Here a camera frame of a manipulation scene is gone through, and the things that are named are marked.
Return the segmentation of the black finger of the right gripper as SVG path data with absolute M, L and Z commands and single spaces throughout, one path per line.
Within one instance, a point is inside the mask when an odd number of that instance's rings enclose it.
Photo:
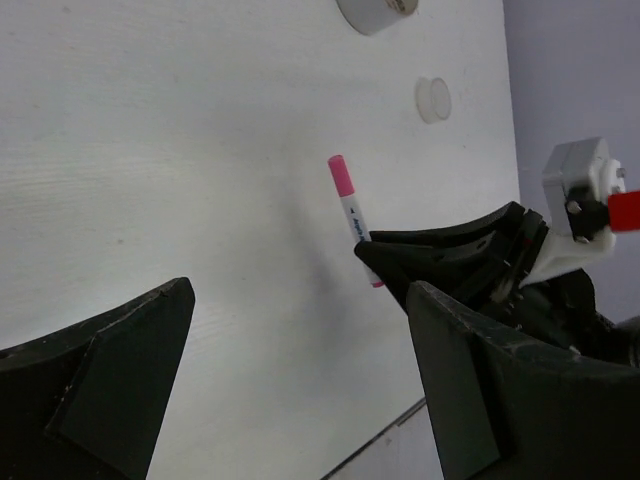
M 496 320 L 545 314 L 542 290 L 520 286 L 545 239 L 542 216 L 517 202 L 461 225 L 374 231 L 356 257 L 384 283 L 403 311 L 412 283 L 426 282 Z

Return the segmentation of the pink capped white marker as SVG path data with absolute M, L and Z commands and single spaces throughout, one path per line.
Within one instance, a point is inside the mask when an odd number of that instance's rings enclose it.
M 370 232 L 357 201 L 355 188 L 344 157 L 342 155 L 332 156 L 328 159 L 327 165 L 355 244 L 369 242 L 371 240 Z

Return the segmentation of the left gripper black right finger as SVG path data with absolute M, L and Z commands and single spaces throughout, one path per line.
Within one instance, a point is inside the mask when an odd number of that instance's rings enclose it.
M 560 349 L 417 282 L 406 307 L 448 479 L 635 479 L 639 372 Z

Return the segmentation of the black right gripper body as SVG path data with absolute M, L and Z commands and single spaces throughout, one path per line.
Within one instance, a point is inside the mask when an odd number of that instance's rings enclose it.
M 582 269 L 516 290 L 496 308 L 494 318 L 558 348 L 639 366 L 639 318 L 614 323 L 600 314 L 593 282 Z

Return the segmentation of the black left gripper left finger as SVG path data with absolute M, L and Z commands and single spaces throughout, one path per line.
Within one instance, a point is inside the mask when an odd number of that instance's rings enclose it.
M 194 306 L 175 278 L 2 350 L 2 478 L 146 478 Z

